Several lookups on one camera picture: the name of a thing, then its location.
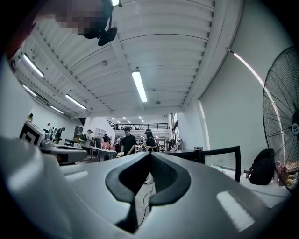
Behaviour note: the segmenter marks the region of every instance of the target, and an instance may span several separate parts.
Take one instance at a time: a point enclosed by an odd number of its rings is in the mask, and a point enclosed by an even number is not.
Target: black t-shirt
[[[147,146],[155,146],[155,145],[156,145],[156,142],[155,142],[154,137],[149,137],[149,138],[146,140],[146,145],[147,145]],[[155,149],[155,148],[149,148],[149,151],[150,151],[150,152],[155,152],[156,149]]]
[[[131,150],[133,145],[136,145],[136,138],[135,136],[131,135],[130,136],[126,136],[122,139],[122,145],[124,147],[123,152],[125,153],[125,155],[127,155],[127,153]]]
[[[104,143],[108,143],[109,142],[109,137],[107,135],[105,135],[103,137]]]

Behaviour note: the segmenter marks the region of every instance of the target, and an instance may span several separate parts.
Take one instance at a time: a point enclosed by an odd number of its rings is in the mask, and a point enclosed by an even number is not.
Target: man in black shirt
[[[122,139],[121,152],[124,152],[124,155],[130,155],[135,153],[136,138],[131,135],[130,128],[125,128],[126,137]]]

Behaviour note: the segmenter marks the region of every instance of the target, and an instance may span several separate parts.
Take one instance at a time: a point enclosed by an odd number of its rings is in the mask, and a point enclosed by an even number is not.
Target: floor
[[[135,196],[135,208],[136,208],[138,225],[141,224],[143,217],[144,220],[146,220],[146,217],[150,213],[150,207],[148,207],[149,198],[155,193],[156,193],[155,183],[150,185],[144,184],[140,188],[137,195]]]

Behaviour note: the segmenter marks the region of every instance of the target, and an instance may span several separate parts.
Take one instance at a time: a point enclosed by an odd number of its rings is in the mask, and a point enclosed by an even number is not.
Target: ceiling
[[[130,124],[128,121],[131,122],[131,124],[158,124],[158,123],[168,123],[168,116],[167,115],[139,115],[139,116],[127,116],[124,115],[126,119],[123,117],[107,117],[108,121],[111,121],[114,124]]]
[[[24,60],[16,75],[71,118],[181,112],[221,66],[240,19],[240,2],[122,0],[113,11],[117,36],[104,47],[44,20],[22,48],[44,77]],[[137,67],[147,103],[141,102],[131,75]]]

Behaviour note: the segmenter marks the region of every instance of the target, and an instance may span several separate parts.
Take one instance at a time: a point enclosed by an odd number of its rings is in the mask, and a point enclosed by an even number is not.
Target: black cable
[[[154,190],[154,186],[155,186],[155,184],[154,184],[153,187],[151,188],[151,191],[149,191],[147,194],[144,195],[144,198],[143,198],[143,203],[144,203],[144,204],[146,204],[146,203],[144,202],[146,195],[148,195],[150,192],[152,192],[152,191]]]
[[[144,221],[144,218],[145,218],[146,209],[147,209],[149,206],[150,206],[150,205],[146,206],[146,208],[145,208],[145,210],[144,210],[144,216],[143,216],[142,222],[139,224],[139,226],[138,226],[138,227],[140,227],[140,226],[141,226],[141,224],[143,223],[143,221]]]

